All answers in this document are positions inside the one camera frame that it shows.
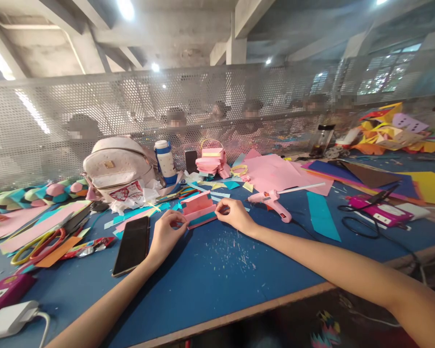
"yellow scissors handle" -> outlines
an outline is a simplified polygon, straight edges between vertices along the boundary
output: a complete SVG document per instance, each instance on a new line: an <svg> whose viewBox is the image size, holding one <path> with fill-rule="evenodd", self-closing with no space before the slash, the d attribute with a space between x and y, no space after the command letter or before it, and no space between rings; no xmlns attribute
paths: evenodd
<svg viewBox="0 0 435 348"><path fill-rule="evenodd" d="M37 250L45 241L50 238L55 231L50 231L45 234L42 234L40 237L37 237L32 242L27 243L23 246L11 259L11 265L19 266L29 261L30 257L34 253L34 250ZM21 255L29 249L33 249L26 257L21 258Z"/></svg>

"hand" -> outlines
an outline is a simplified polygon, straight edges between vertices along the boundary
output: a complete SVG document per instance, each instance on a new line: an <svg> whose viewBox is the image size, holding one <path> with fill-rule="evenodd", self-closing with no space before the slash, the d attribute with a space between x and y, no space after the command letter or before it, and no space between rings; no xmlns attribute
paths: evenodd
<svg viewBox="0 0 435 348"><path fill-rule="evenodd" d="M182 237L189 226L185 217L175 210L168 210L156 222L153 240L147 258L159 266L168 257L175 244Z"/></svg>
<svg viewBox="0 0 435 348"><path fill-rule="evenodd" d="M253 237L256 222L250 217L241 201L223 198L216 207L216 216L219 221L227 222L241 233Z"/></svg>

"table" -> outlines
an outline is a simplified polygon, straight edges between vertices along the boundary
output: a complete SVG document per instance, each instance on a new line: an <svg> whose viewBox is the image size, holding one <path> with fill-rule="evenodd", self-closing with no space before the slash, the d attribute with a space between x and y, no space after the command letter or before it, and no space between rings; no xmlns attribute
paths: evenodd
<svg viewBox="0 0 435 348"><path fill-rule="evenodd" d="M399 160L403 165L391 160L364 163L396 172L422 170L422 162L410 159L411 156L404 155ZM426 171L435 172L435 162L424 165ZM222 188L217 191L229 192ZM242 200L250 195L243 188L230 193L232 198ZM380 262L404 257L406 252L386 239L369 240L343 227L341 218L346 213L337 211L336 207L346 203L346 196L355 194L357 190L334 183L327 203L343 242L317 237ZM280 202L295 219L312 229L305 191L282 195ZM300 227L283 223L274 211L268 212L264 206L252 207L250 215L258 224L310 238ZM152 217L152 225L160 216L157 213ZM103 225L113 217L110 213L101 217L86 240L112 235L114 227L104 230ZM411 224L410 232L395 228L386 233L413 251L435 252L435 223L424 219ZM43 311L51 315L48 340L122 280L111 277L118 248L119 242L110 249L61 262L37 274L38 281L23 301L37 300ZM0 280L12 270L9 259L0 254ZM107 346L154 347L333 287L290 258L215 220L188 232L178 243L123 314L110 333ZM0 348L38 347L43 331L43 320L36 319L16 336L0 340Z"/></svg>

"concrete ceiling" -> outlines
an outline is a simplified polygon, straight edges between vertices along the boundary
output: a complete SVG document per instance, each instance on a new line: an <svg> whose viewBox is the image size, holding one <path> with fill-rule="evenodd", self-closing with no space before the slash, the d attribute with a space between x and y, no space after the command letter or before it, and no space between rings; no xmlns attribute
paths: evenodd
<svg viewBox="0 0 435 348"><path fill-rule="evenodd" d="M97 3L99 13L105 16L101 24L91 17L93 23L90 28L84 24L86 29L82 35L92 46L89 57L87 52L79 52L86 42L80 42L80 35L70 27L64 28L68 34L54 27L0 29L24 66L23 70L28 71L28 77L94 73L100 69L102 72L103 69L113 72L150 69L153 62L162 68L205 66L210 64L213 47L229 39L231 15L239 3L238 0L131 1L135 11L132 22L120 16L116 0L45 1L63 8L78 23L87 23L86 15L89 15L77 5ZM248 63L263 62L268 57L273 61L293 60L293 57L294 60L315 56L339 58L351 36L370 31L378 20L389 16L388 10L381 12L376 6L377 0L240 1L247 7L251 3L269 4L249 33L247 31ZM0 0L0 21L12 25L52 25L53 21L61 27L58 18L42 12L40 4L40 0ZM417 5L414 10L374 27L375 41L371 50L435 30L435 0L389 0L386 4L394 11L405 5ZM107 57L104 54L93 56L93 52L100 50ZM103 68L85 71L87 66L92 66L93 59Z"/></svg>

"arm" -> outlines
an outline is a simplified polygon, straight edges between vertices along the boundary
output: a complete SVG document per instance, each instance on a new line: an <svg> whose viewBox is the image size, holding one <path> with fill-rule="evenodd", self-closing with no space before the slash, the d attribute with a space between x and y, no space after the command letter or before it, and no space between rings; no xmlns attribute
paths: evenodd
<svg viewBox="0 0 435 348"><path fill-rule="evenodd" d="M230 210L223 215L226 206ZM420 347L435 347L435 292L430 288L354 252L259 226L240 201L222 199L216 215L340 288L386 308Z"/></svg>
<svg viewBox="0 0 435 348"><path fill-rule="evenodd" d="M182 227L174 230L172 227L178 223L182 223ZM146 259L46 347L98 347L140 288L169 255L188 225L181 213L173 210L164 213L155 224L153 241Z"/></svg>

